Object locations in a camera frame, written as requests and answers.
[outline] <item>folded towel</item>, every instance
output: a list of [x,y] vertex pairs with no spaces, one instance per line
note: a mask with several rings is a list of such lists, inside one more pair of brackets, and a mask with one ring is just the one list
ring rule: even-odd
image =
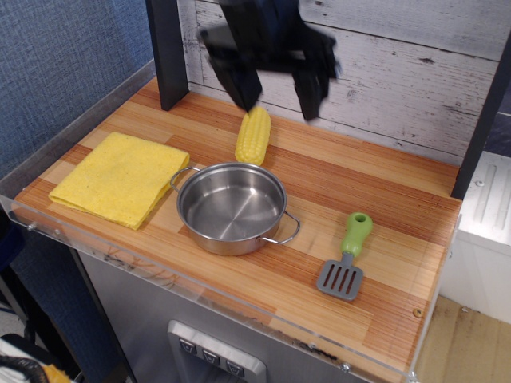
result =
[[51,191],[50,199],[136,230],[188,160],[181,150],[113,132]]

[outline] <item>spatula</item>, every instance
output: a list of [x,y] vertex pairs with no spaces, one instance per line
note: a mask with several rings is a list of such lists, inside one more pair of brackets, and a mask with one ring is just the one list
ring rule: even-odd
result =
[[341,261],[327,261],[316,286],[323,293],[352,301],[358,294],[363,271],[354,267],[353,258],[362,251],[362,244],[373,230],[373,220],[364,213],[352,213],[347,220],[346,236],[341,242]]

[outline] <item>button panel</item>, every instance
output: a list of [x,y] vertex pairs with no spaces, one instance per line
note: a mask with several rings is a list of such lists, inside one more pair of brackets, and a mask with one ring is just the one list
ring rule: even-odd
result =
[[235,381],[267,383],[266,366],[261,360],[211,335],[172,320],[168,324],[168,337],[174,358],[179,360],[178,366],[187,370],[184,376],[188,380],[184,383],[197,383],[204,380],[203,369],[197,369],[197,364],[192,360],[196,357],[203,360],[204,368],[213,369],[214,367],[223,370],[225,372],[223,379],[228,378],[230,374]]

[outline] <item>white wood panel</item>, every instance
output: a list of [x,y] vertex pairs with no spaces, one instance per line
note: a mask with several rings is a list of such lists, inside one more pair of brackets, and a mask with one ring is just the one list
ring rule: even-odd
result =
[[[216,4],[197,2],[196,9],[202,27],[224,19]],[[386,146],[431,148],[461,162],[497,68],[495,61],[350,31],[322,30],[335,36],[335,53],[344,73],[341,80],[331,82],[329,98],[323,102],[320,115],[325,121],[312,121],[314,125],[370,137]],[[204,85],[222,89],[205,49],[202,57]],[[262,102],[300,110],[291,76],[260,73],[259,77]]]
[[[190,90],[195,93],[204,94],[205,96],[213,97],[218,100],[230,101],[232,102],[229,95],[220,89],[209,88],[200,84],[189,84]],[[278,105],[267,104],[264,102],[260,102],[271,115],[285,117],[289,120],[295,120],[299,122],[303,122],[303,117],[301,112],[296,112],[291,109],[287,109]],[[446,164],[456,164],[459,165],[462,162],[462,158],[460,156],[455,156],[446,152],[439,152],[438,150],[427,148],[425,146],[411,144],[409,142],[395,140],[390,137],[381,136],[377,133],[372,133],[368,131],[364,131],[361,129],[357,129],[351,126],[342,125],[332,123],[327,120],[318,119],[314,121],[314,126],[318,128],[325,128],[332,132],[338,132],[343,134],[344,136],[352,136],[358,138],[360,140],[365,140],[367,142],[372,142],[376,144],[380,144],[383,146],[387,146],[388,148],[396,148],[403,152],[413,153],[417,156],[424,156],[427,158],[436,159],[438,161],[444,162]]]
[[510,0],[300,0],[308,22],[500,60]]
[[181,36],[183,38],[184,60],[188,81],[202,84],[200,47],[197,39],[197,12],[195,1],[177,0]]

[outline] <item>black post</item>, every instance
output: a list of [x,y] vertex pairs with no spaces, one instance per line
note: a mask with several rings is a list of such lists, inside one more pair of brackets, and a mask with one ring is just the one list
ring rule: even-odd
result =
[[497,67],[497,72],[493,78],[492,85],[489,87],[488,97],[482,107],[479,121],[473,132],[469,147],[466,151],[465,158],[461,164],[456,183],[454,184],[451,197],[464,199],[466,191],[470,186],[473,173],[476,170],[477,163],[481,158],[489,131],[492,128],[493,120],[498,113],[498,109],[504,98],[505,91],[511,78],[511,33],[505,44],[502,53],[501,62]]
[[183,39],[176,0],[145,0],[161,108],[169,110],[188,93]]

